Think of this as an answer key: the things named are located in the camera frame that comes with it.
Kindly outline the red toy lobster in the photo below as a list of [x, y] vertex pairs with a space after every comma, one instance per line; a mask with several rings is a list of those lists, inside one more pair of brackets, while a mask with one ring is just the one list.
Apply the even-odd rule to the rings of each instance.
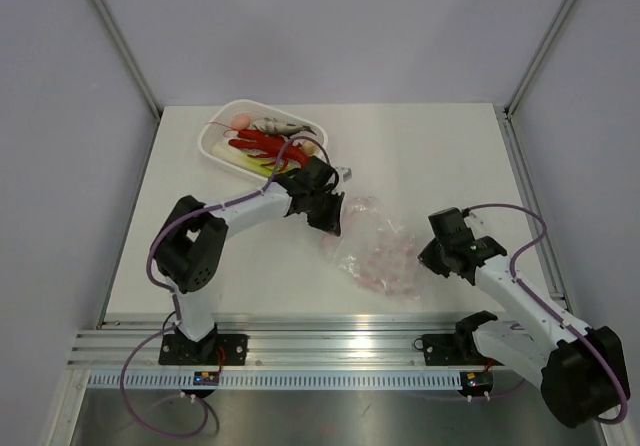
[[252, 128], [239, 131], [231, 129], [225, 132], [216, 143], [218, 142], [226, 142], [245, 152], [252, 152], [257, 158], [273, 158], [273, 167], [276, 166], [277, 173], [287, 172], [291, 168], [303, 167], [310, 159], [299, 145], [292, 143], [286, 147], [280, 159], [277, 160], [281, 148], [286, 143], [285, 137], [265, 135]]

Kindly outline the clear zip top bag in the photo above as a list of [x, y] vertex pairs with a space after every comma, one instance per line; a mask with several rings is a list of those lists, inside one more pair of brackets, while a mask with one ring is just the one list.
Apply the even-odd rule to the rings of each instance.
[[416, 238], [373, 196], [345, 200], [341, 234], [326, 234], [320, 250], [328, 263], [361, 288], [387, 297], [419, 297]]

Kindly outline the white plastic basket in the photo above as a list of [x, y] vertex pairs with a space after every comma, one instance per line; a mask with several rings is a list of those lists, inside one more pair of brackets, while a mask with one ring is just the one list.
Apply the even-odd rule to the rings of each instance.
[[268, 178], [272, 168], [267, 158], [253, 158], [255, 154], [265, 154], [265, 151], [236, 148], [230, 144], [235, 139], [244, 141], [244, 138], [237, 136], [238, 131], [231, 127], [234, 119], [242, 115], [248, 116], [252, 122], [269, 118], [287, 124], [309, 126], [317, 141], [324, 148], [328, 146], [327, 132], [312, 121], [248, 99], [231, 101], [222, 106], [204, 126], [198, 139], [198, 149], [204, 157], [239, 177], [260, 182]]

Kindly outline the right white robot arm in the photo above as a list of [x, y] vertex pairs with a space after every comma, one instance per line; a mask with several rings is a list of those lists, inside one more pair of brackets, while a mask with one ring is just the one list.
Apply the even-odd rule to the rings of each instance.
[[432, 240], [418, 256], [436, 275], [456, 275], [500, 304], [509, 320], [481, 311], [455, 325], [453, 346], [466, 362], [495, 360], [536, 387], [564, 426], [589, 420], [622, 423], [631, 391], [620, 337], [608, 326], [593, 328], [537, 293], [517, 267], [533, 239], [509, 254], [491, 236], [475, 237], [470, 208], [430, 215]]

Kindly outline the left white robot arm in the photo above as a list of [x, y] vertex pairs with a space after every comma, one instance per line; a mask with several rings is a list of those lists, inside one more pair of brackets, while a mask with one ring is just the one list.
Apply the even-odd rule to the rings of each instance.
[[195, 364], [215, 354], [217, 325], [201, 291], [217, 272], [227, 240], [262, 223], [303, 214], [307, 224], [341, 234], [344, 194], [339, 168], [313, 157], [301, 168], [271, 175], [264, 185], [207, 205], [187, 195], [175, 204], [150, 246], [146, 273], [167, 290], [181, 352]]

